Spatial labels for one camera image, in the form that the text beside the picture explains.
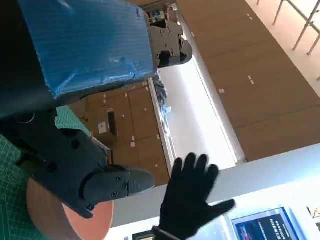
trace black glove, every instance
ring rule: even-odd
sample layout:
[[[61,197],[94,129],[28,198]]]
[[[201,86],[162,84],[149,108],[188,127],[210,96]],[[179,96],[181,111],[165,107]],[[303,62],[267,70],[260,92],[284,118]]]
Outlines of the black glove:
[[[199,228],[235,206],[234,200],[215,206],[207,204],[219,169],[210,165],[206,171],[206,155],[201,155],[196,165],[195,162],[194,153],[186,157],[183,169],[182,159],[175,160],[160,210],[159,228],[181,240],[194,236]]]

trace green cutting mat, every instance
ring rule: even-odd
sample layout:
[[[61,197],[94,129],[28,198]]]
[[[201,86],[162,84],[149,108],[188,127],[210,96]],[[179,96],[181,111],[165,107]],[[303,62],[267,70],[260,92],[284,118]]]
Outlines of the green cutting mat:
[[[67,106],[57,108],[57,112],[58,128],[80,129],[90,134]],[[0,135],[0,240],[45,240],[28,213],[28,175],[15,166],[19,156],[19,150]]]

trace blue wrapped component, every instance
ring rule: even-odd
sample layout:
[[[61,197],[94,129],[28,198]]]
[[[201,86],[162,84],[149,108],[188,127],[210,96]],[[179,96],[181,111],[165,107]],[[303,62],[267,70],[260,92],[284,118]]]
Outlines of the blue wrapped component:
[[[54,98],[154,73],[148,26],[122,0],[18,0]]]

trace brown cabinet door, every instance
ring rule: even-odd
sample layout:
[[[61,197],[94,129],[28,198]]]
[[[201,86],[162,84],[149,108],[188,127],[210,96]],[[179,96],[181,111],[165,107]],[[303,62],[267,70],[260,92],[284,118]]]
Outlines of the brown cabinet door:
[[[116,165],[140,167],[138,149],[133,143],[117,145],[113,149],[113,163]]]
[[[115,127],[118,135],[117,144],[130,143],[134,140],[134,125],[130,109],[129,94],[121,93],[107,99],[107,108],[113,109]]]
[[[169,172],[164,149],[159,136],[151,136],[136,141],[139,167],[152,173],[156,186],[168,184]]]
[[[274,75],[262,74],[252,78],[252,81],[227,88],[220,94],[234,128],[320,104],[320,98],[295,67]]]
[[[194,39],[205,61],[272,38],[250,7],[246,3],[243,6],[224,12],[220,17],[194,22]]]
[[[234,9],[248,7],[244,0],[177,0],[178,9],[189,27],[197,21],[215,18]]]
[[[249,162],[320,143],[320,107],[235,130]]]
[[[131,91],[129,99],[135,138],[139,140],[157,135],[159,128],[149,87]]]
[[[274,39],[207,59],[206,65],[218,89],[295,68]]]

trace sticker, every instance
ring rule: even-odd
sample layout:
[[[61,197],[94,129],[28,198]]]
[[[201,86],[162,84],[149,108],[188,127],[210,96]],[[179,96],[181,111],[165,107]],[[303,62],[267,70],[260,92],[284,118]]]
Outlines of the sticker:
[[[98,124],[98,128],[99,128],[99,134],[104,134],[106,133],[108,130],[107,130],[107,125],[105,122],[102,122],[102,123],[99,123]]]

